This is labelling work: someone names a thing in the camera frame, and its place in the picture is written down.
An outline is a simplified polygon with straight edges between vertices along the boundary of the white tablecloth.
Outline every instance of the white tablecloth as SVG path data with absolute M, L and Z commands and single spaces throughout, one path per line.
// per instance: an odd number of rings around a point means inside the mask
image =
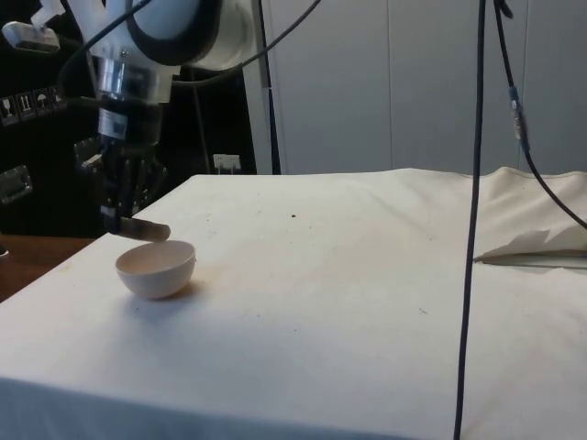
M 548 182 L 587 213 L 585 175 Z M 450 438 L 470 190 L 191 179 L 141 214 L 197 247 L 180 298 L 133 297 L 114 261 L 137 243 L 105 236 L 0 305 L 0 439 Z M 568 226 L 527 176 L 483 178 L 478 255 L 585 248 Z M 586 319 L 581 271 L 476 265 L 466 438 L 585 438 Z

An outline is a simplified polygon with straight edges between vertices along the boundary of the wire connector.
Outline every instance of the wire connector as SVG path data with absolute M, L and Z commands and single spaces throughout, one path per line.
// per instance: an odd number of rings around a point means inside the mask
M 510 100 L 512 106 L 512 117 L 514 118 L 515 137 L 520 143 L 520 148 L 526 152 L 530 150 L 528 142 L 528 129 L 526 117 L 524 116 L 524 107 L 520 103 L 520 97 L 515 86 L 510 87 Z

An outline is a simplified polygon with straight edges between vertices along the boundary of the cable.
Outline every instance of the cable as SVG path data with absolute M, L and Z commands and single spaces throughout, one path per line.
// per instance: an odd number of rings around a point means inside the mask
M 277 37 L 274 41 L 272 41 L 269 46 L 267 46 L 265 49 L 261 50 L 257 54 L 253 55 L 248 60 L 241 62 L 240 64 L 233 67 L 232 69 L 229 69 L 227 71 L 223 71 L 222 73 L 218 74 L 217 76 L 214 76 L 214 77 L 209 78 L 207 80 L 174 81 L 173 85 L 175 85 L 177 87 L 202 87 L 205 85 L 219 83 L 221 81 L 224 81 L 226 78 L 230 78 L 231 76 L 238 74 L 240 71 L 242 71 L 242 69 L 244 67 L 246 67 L 249 64 L 251 64 L 252 62 L 258 60 L 260 57 L 267 55 L 267 53 L 270 50 L 272 50 L 275 46 L 277 46 L 280 42 L 282 42 L 283 39 L 285 39 L 288 35 L 290 35 L 298 26 L 300 26 L 308 18 L 308 16 L 310 14 L 312 14 L 314 9 L 316 9 L 318 7 L 318 5 L 320 5 L 321 2 L 322 2 L 322 0 L 314 0 L 314 3 L 312 3 L 305 10 L 305 12 L 302 15 L 300 15 L 299 18 L 292 23 L 291 26 L 289 26 L 287 29 L 285 29 L 284 32 L 279 37 Z
M 515 116 L 515 132 L 518 136 L 520 148 L 524 152 L 524 157 L 526 158 L 526 162 L 528 167 L 532 171 L 532 174 L 542 187 L 542 189 L 550 196 L 552 201 L 562 210 L 564 211 L 570 218 L 572 218 L 577 224 L 579 224 L 584 229 L 587 229 L 587 223 L 582 220 L 578 215 L 572 212 L 572 210 L 561 201 L 561 199 L 550 189 L 547 183 L 544 181 L 540 173 L 538 172 L 534 161 L 532 160 L 532 155 L 530 154 L 530 141 L 527 134 L 527 127 L 526 127 L 526 118 L 524 116 L 524 109 L 520 103 L 517 89 L 515 88 L 514 78 L 512 76 L 512 67 L 510 65 L 509 54 L 507 52 L 507 46 L 505 44 L 505 35 L 504 35 L 504 24 L 502 23 L 502 12 L 504 12 L 504 7 L 507 8 L 504 0 L 494 0 L 493 4 L 495 6 L 495 20 L 497 22 L 497 34 L 499 36 L 499 42 L 502 49 L 502 58 L 504 59 L 504 67 L 505 67 L 505 75 L 507 77 L 507 83 L 510 87 L 510 96 L 512 99 L 512 109 L 514 111 Z M 513 17 L 513 15 L 508 15 L 504 12 L 507 17 Z
M 460 326 L 459 376 L 457 380 L 457 411 L 455 415 L 454 440 L 460 440 L 462 413 L 465 393 L 465 366 L 467 361 L 467 338 L 469 335 L 469 316 L 471 311 L 471 285 L 477 214 L 479 212 L 479 186 L 481 180 L 481 147 L 483 130 L 483 89 L 485 63 L 485 9 L 486 0 L 479 0 L 479 23 L 477 28 L 477 104 L 475 111 L 475 145 L 473 150 L 473 182 L 471 194 L 471 218 L 467 241 L 467 260 L 465 266 L 465 285 Z
M 66 102 L 66 104 L 79 105 L 79 106 L 90 107 L 90 108 L 100 108 L 101 107 L 100 101 L 93 99 L 93 98 L 88 98 L 88 97 L 68 98 L 67 95 L 65 94 L 65 90 L 63 88 L 63 85 L 65 83 L 65 78 L 71 72 L 73 66 L 77 62 L 79 62 L 83 57 L 85 57 L 85 52 L 87 52 L 89 49 L 91 49 L 98 41 L 103 39 L 106 35 L 108 35 L 110 32 L 112 32 L 114 29 L 116 29 L 118 26 L 120 26 L 122 23 L 124 23 L 130 17 L 134 16 L 138 11 L 140 11 L 143 7 L 148 5 L 150 2 L 152 2 L 152 0 L 141 0 L 140 2 L 138 2 L 136 5 L 131 7 L 127 12 L 125 12 L 124 14 L 122 14 L 121 16 L 119 16 L 118 18 L 113 20 L 112 23 L 110 23 L 108 26 L 106 26 L 104 29 L 102 29 L 100 32 L 98 32 L 92 38 L 90 38 L 85 44 L 83 44 L 83 46 L 81 46 L 78 50 L 76 50 L 67 61 L 65 61 L 65 64 L 63 64 L 63 67 L 61 67 L 61 70 L 60 70 L 59 75 L 57 77 L 57 92 L 63 98 L 63 100 Z

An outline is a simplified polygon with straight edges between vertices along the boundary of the white bowl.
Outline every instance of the white bowl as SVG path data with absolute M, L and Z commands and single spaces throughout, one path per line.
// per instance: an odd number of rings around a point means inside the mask
M 116 260 L 116 271 L 128 289 L 141 298 L 173 295 L 194 273 L 195 249 L 183 241 L 162 241 L 130 249 Z

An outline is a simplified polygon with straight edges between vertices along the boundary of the white fabric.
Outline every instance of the white fabric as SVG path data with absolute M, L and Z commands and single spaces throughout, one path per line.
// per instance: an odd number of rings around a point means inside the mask
M 586 214 L 587 176 L 548 182 Z M 450 438 L 470 190 L 191 179 L 142 213 L 197 247 L 182 297 L 133 297 L 114 261 L 137 243 L 105 236 L 0 305 L 0 439 Z M 483 178 L 478 255 L 571 225 L 528 176 Z M 585 437 L 583 273 L 476 265 L 466 438 Z

